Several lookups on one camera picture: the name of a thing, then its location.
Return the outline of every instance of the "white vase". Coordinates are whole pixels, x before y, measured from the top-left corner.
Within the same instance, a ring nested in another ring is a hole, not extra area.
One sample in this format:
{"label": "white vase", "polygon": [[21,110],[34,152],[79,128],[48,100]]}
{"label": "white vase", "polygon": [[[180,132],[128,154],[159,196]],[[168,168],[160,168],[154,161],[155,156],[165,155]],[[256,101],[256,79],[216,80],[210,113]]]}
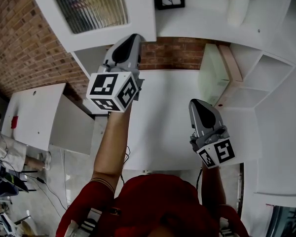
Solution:
{"label": "white vase", "polygon": [[227,11],[229,25],[239,27],[246,17],[250,0],[230,0]]}

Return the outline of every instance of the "white desk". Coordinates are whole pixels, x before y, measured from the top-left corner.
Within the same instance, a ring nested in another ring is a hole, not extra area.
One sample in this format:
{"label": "white desk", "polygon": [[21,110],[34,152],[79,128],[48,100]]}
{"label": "white desk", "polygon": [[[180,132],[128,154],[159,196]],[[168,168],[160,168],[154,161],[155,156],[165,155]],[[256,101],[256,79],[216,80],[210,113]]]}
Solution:
{"label": "white desk", "polygon": [[[54,145],[90,154],[94,120],[63,95],[65,83],[16,92],[12,95],[2,134],[48,151]],[[18,116],[17,126],[11,121]]]}
{"label": "white desk", "polygon": [[[133,102],[128,146],[131,150],[124,169],[198,169],[201,158],[194,153],[189,138],[191,127],[188,104],[202,99],[198,71],[141,71],[145,79],[139,101]],[[261,156],[259,132],[254,112],[226,109],[222,119],[233,138],[237,164]]]}

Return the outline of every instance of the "cable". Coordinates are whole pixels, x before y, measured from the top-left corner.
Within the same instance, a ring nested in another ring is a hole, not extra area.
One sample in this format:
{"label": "cable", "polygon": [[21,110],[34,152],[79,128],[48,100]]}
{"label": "cable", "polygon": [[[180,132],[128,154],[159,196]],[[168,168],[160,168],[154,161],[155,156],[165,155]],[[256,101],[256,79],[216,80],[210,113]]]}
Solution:
{"label": "cable", "polygon": [[197,177],[197,181],[196,181],[196,190],[198,191],[198,182],[199,182],[199,178],[201,177],[201,174],[203,172],[203,169],[201,168],[201,170],[199,171],[198,177]]}
{"label": "cable", "polygon": [[8,163],[7,161],[0,160],[0,162],[4,162],[4,163],[8,164],[9,166],[12,167],[13,171],[14,171],[15,173],[17,173],[16,170],[14,169],[14,167],[13,167],[10,163]]}
{"label": "cable", "polygon": [[[129,156],[130,156],[130,149],[129,149],[129,146],[127,146],[127,148],[128,148],[128,150],[129,150],[129,154],[125,152],[125,154],[126,154],[126,158],[125,158],[125,160],[124,160],[123,167],[124,167],[125,163],[128,161]],[[120,174],[120,178],[121,178],[121,180],[122,180],[122,182],[123,182],[123,185],[124,185],[124,184],[125,184],[125,181],[124,181],[124,178],[123,178],[123,174],[122,174],[122,173]]]}
{"label": "cable", "polygon": [[68,209],[68,201],[67,201],[67,188],[66,188],[66,172],[65,172],[65,153],[64,153],[64,159],[63,159],[63,153],[60,149],[60,156],[61,156],[61,161],[63,164],[63,170],[64,170],[64,184],[65,184],[65,198],[66,198],[66,205],[67,205],[67,209]]}
{"label": "cable", "polygon": [[2,134],[1,134],[1,131],[0,131],[0,137],[1,137],[1,139],[3,140],[3,142],[5,143],[5,151],[6,151],[5,156],[4,156],[4,157],[0,157],[0,159],[4,159],[4,158],[6,158],[6,156],[7,156],[8,153],[9,153],[9,148],[8,148],[8,145],[7,145],[7,143],[6,143],[5,139],[4,139],[4,137],[3,137]]}
{"label": "cable", "polygon": [[58,216],[61,218],[61,216],[60,216],[60,214],[58,213],[56,207],[54,206],[53,202],[50,200],[50,198],[49,198],[49,196],[46,194],[46,192],[45,192],[45,191],[44,191],[44,190],[38,185],[38,183],[37,183],[35,180],[33,180],[33,181],[34,181],[34,182],[36,183],[36,185],[41,189],[41,191],[44,192],[45,196],[48,198],[48,200],[50,201],[51,205],[55,208],[55,210],[56,210]]}
{"label": "cable", "polygon": [[38,180],[40,183],[42,183],[42,184],[44,184],[44,185],[46,185],[46,187],[48,188],[48,190],[59,200],[59,203],[61,204],[61,206],[63,207],[63,209],[66,211],[66,208],[63,206],[63,204],[61,203],[61,200],[60,200],[60,198],[55,194],[55,193],[53,193],[51,190],[50,190],[50,188],[49,188],[49,186],[45,183],[45,181],[43,180],[43,179],[41,179],[41,178],[39,178],[39,177],[34,177],[34,176],[29,176],[29,175],[27,175],[26,173],[20,173],[20,174],[23,174],[23,175],[26,175],[26,176],[28,176],[28,177],[30,177],[30,178],[32,178],[32,179],[36,179],[36,180]]}

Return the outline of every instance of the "red shirt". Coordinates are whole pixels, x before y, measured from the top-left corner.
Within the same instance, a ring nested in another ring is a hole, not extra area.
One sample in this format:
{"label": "red shirt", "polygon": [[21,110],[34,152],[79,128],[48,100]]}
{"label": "red shirt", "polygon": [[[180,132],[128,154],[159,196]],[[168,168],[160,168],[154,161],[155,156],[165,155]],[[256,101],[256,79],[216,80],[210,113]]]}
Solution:
{"label": "red shirt", "polygon": [[[65,235],[71,220],[80,225],[91,208],[102,211],[95,236],[146,237],[160,222],[167,222],[178,236],[218,236],[223,217],[240,237],[249,237],[232,207],[222,205],[211,214],[199,204],[195,187],[172,175],[134,177],[116,199],[106,181],[91,180],[64,214],[56,237]],[[112,208],[117,208],[119,215],[113,214]]]}

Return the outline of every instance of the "floor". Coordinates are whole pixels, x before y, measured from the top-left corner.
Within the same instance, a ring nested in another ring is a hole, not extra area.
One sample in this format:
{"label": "floor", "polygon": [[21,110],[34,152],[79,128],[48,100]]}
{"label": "floor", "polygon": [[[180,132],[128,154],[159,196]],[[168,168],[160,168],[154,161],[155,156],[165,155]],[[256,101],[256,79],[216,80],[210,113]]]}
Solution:
{"label": "floor", "polygon": [[[94,134],[104,132],[107,118],[98,117],[97,121],[100,124],[95,126]],[[39,176],[42,178],[50,190],[57,194],[62,205],[67,208],[72,201],[79,194],[81,189],[90,180],[93,162],[99,144],[102,138],[93,136],[91,155],[82,155],[73,152],[60,150],[53,146],[50,147],[52,154],[52,165],[50,171],[32,174],[32,176]],[[36,157],[39,150],[30,148],[29,155]],[[127,181],[132,177],[141,175],[142,171],[124,170],[123,177]],[[180,171],[180,177],[183,180],[190,182],[196,186],[199,169]],[[232,207],[237,207],[238,198],[238,180],[239,180],[239,165],[226,166],[221,168],[222,183],[226,193],[227,203]],[[36,192],[20,193],[18,196],[11,197],[13,205],[10,206],[12,212],[10,217],[13,221],[19,220],[27,215],[31,218],[26,222],[32,227],[36,234],[49,234],[55,236],[61,216],[65,213],[64,208],[60,202],[46,187],[46,185],[39,183],[37,180],[27,179],[27,186],[29,189],[37,189]],[[122,181],[119,180],[115,196],[118,196],[122,189]]]}

